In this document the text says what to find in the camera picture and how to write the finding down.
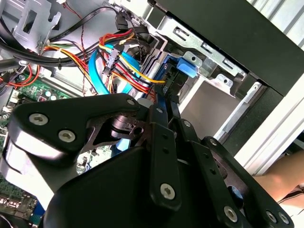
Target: silver screw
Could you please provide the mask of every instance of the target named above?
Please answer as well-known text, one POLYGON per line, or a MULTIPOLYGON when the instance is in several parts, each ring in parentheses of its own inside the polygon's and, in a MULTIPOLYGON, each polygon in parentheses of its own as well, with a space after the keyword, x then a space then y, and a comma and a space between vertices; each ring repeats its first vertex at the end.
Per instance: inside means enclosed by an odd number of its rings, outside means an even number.
POLYGON ((184 124, 185 124, 187 127, 191 127, 191 124, 190 124, 187 120, 184 121, 184 124))
POLYGON ((225 215, 228 217, 228 219, 230 219, 232 222, 237 222, 238 221, 237 220, 238 216, 231 207, 225 206, 224 207, 224 212, 225 212, 225 215))
POLYGON ((266 211, 266 214, 268 215, 268 217, 270 218, 271 221, 273 221, 274 223, 276 223, 275 216, 269 210, 266 211))
POLYGON ((168 200, 172 200, 175 197, 175 191, 173 187, 166 183, 161 185, 161 194, 164 198, 168 200))
POLYGON ((216 142, 216 141, 214 141, 213 139, 210 139, 210 142, 211 142, 211 144, 212 144, 212 145, 214 145, 214 146, 216 146, 216 145, 217 145, 217 142, 216 142))
POLYGON ((48 118, 40 113, 34 113, 29 116, 29 121, 34 125, 43 126, 48 123, 48 118))
POLYGON ((286 218, 286 216, 283 213, 279 212, 279 216, 284 223, 289 224, 288 219, 286 218))
POLYGON ((127 102, 128 102, 130 105, 135 105, 135 102, 134 102, 133 100, 128 99, 127 102))
POLYGON ((157 108, 156 110, 157 110, 159 113, 163 113, 162 109, 160 109, 160 108, 157 108))
POLYGON ((73 132, 70 130, 62 130, 59 132, 58 137, 61 141, 71 143, 76 139, 76 136, 73 132))
POLYGON ((25 76, 24 76, 24 75, 19 75, 18 78, 19 78, 21 81, 25 80, 25 76))

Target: red wire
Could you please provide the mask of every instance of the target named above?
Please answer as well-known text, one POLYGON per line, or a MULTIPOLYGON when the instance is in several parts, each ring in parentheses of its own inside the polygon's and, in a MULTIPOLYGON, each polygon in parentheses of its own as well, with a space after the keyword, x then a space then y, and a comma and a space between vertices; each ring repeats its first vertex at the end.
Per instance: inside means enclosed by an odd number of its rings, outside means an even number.
POLYGON ((30 67, 29 64, 28 64, 28 71, 29 71, 28 78, 25 81, 21 82, 20 85, 29 82, 33 76, 32 68, 30 67))
POLYGON ((81 16, 75 10, 73 10, 67 2, 63 3, 62 6, 63 8, 66 8, 68 11, 76 14, 80 19, 82 19, 81 16))
POLYGON ((26 84, 15 84, 15 83, 10 82, 10 83, 8 83, 8 85, 6 85, 6 86, 10 86, 10 85, 11 85, 11 86, 16 86, 16 87, 25 87, 25 86, 29 86, 30 84, 32 84, 33 82, 35 82, 36 79, 39 77, 39 72, 40 72, 40 66, 37 65, 36 75, 35 75, 35 77, 33 78, 32 81, 30 81, 29 83, 26 83, 26 84))
POLYGON ((136 81, 132 78, 132 76, 129 75, 129 73, 128 73, 125 69, 123 69, 120 65, 116 64, 116 66, 117 66, 119 69, 121 69, 121 70, 123 71, 123 73, 128 77, 128 79, 130 79, 130 80, 131 80, 134 84, 136 84, 138 87, 140 87, 140 88, 143 89, 143 90, 149 90, 148 87, 145 87, 145 86, 139 84, 138 82, 136 82, 136 81))
POLYGON ((121 34, 110 34, 110 33, 107 33, 107 34, 105 34, 103 37, 100 37, 100 38, 99 38, 99 42, 100 42, 102 45, 105 45, 104 40, 105 40, 106 38, 123 37, 123 36, 126 36, 126 35, 130 34, 131 32, 132 32, 132 29, 130 29, 130 30, 124 32, 124 33, 121 33, 121 34))
MULTIPOLYGON (((67 8, 70 12, 76 14, 80 19, 82 19, 82 17, 75 11, 73 10, 69 4, 67 2, 65 2, 63 4, 63 8, 67 8)), ((86 52, 85 52, 85 45, 84 45, 84 32, 85 32, 85 27, 84 25, 82 25, 82 31, 81 31, 81 37, 80 37, 80 42, 81 42, 81 47, 82 47, 82 52, 84 54, 84 60, 85 60, 85 63, 86 63, 86 52)))

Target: motherboard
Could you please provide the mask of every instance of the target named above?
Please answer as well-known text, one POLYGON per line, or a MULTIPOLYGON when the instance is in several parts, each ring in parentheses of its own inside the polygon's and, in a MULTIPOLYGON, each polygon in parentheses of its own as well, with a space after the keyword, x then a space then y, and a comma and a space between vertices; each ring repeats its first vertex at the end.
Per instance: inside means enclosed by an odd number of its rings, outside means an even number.
MULTIPOLYGON (((7 139, 12 110, 21 104, 68 99, 70 96, 54 89, 39 79, 29 86, 13 89, 0 117, 0 158, 7 139)), ((76 171, 80 175, 111 157, 109 146, 99 147, 78 157, 76 171)), ((23 218, 36 227, 44 210, 35 196, 7 182, 0 174, 0 212, 23 218)))

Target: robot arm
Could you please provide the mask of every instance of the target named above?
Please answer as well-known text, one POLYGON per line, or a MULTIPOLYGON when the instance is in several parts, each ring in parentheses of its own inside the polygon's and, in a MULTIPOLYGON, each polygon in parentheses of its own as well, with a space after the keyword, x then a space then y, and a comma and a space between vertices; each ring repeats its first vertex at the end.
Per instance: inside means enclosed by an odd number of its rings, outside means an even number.
POLYGON ((174 97, 155 92, 150 107, 114 94, 13 111, 1 171, 47 207, 44 228, 294 227, 217 140, 197 137, 174 97), (81 152, 122 138, 128 150, 76 176, 81 152))

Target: capacitor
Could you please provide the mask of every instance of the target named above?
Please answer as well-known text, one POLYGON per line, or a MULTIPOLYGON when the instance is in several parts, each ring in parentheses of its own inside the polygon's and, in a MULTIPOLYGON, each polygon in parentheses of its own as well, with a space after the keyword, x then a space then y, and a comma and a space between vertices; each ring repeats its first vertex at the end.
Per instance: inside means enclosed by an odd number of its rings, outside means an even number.
POLYGON ((47 97, 50 97, 50 96, 52 96, 52 92, 49 91, 49 90, 47 90, 47 91, 45 92, 45 95, 46 95, 47 97))
POLYGON ((52 95, 52 96, 51 96, 51 100, 52 100, 52 101, 57 100, 57 96, 56 96, 56 95, 52 95))

